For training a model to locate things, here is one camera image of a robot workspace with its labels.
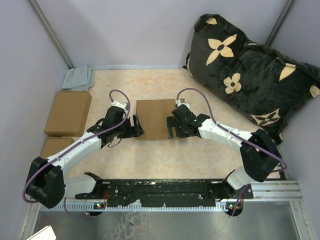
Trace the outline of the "brown cardboard box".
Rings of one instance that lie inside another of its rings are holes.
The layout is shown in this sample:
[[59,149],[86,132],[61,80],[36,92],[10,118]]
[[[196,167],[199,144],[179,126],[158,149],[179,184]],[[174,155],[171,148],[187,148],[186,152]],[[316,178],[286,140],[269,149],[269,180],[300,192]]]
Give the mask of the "brown cardboard box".
[[167,117],[172,117],[175,99],[149,99],[136,101],[136,114],[144,134],[141,141],[168,140]]

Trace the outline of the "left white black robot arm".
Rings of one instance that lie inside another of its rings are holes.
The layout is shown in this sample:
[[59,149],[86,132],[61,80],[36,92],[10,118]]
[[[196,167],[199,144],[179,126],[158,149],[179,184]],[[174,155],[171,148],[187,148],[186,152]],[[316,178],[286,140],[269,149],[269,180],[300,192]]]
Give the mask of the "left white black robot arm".
[[144,134],[136,114],[111,106],[104,118],[91,126],[77,141],[47,158],[37,157],[30,166],[22,198],[30,196],[29,203],[39,202],[47,208],[55,207],[62,199],[88,194],[97,199],[104,186],[92,174],[67,177],[76,165],[89,155],[109,145],[114,138],[136,138]]

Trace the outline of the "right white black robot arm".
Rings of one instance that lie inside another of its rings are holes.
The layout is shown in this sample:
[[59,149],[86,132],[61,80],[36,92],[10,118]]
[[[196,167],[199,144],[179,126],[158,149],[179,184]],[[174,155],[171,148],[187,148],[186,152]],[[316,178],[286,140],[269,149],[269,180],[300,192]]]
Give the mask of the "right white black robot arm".
[[208,115],[195,115],[185,103],[177,106],[166,118],[168,138],[198,137],[218,142],[238,152],[242,165],[230,172],[221,182],[211,188],[217,199],[236,197],[241,189],[252,182],[264,182],[280,163],[280,153],[269,135],[258,129],[242,131],[214,121]]

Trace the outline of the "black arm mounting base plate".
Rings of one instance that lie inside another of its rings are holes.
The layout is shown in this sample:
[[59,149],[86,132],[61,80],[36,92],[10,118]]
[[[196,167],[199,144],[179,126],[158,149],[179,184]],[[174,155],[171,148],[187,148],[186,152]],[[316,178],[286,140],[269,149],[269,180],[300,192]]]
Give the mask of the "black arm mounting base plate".
[[126,207],[140,201],[143,207],[214,207],[216,201],[237,199],[235,190],[215,179],[102,179],[77,200],[106,200],[108,207]]

